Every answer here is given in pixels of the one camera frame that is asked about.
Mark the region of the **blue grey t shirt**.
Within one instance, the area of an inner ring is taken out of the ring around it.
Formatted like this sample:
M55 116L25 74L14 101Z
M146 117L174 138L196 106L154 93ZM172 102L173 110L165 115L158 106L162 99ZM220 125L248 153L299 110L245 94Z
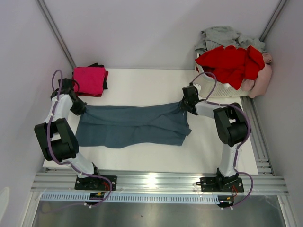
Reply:
M142 143L181 146L190 133L187 112L176 102L146 107L87 106L76 138L81 147L124 148Z

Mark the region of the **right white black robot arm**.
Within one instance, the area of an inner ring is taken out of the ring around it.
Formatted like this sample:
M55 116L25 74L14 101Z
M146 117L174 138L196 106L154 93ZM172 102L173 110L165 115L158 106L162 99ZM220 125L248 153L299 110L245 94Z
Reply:
M237 161L240 147L247 141L250 123L238 103L220 104L199 99L197 88L191 83L182 88L181 108L194 115L214 119L220 141L223 143L222 158L214 183L219 191L227 191L239 179Z

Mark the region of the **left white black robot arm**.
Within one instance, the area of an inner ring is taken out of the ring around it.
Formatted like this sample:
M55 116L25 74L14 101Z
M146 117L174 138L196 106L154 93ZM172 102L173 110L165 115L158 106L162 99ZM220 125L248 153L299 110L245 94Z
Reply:
M59 88L51 95L50 112L34 131L47 161L54 161L74 170L79 178L85 178L85 184L93 190L102 185L97 167L88 161L80 152L79 144L68 124L69 113L82 115L86 103L78 98L73 89L72 79L59 80Z

